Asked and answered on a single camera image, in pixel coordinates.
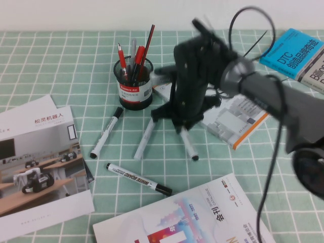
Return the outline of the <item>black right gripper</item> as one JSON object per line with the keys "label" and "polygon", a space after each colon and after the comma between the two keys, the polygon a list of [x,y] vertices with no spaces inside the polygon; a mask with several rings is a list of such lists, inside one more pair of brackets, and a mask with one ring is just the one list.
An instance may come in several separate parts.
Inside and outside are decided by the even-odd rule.
{"label": "black right gripper", "polygon": [[170,119],[176,124],[176,133],[181,129],[189,131],[203,120],[204,112],[216,105],[215,96],[206,96],[206,68],[204,57],[210,47],[210,41],[195,37],[174,47],[174,59],[177,68],[175,103],[167,102],[151,111],[156,123],[159,119]]}

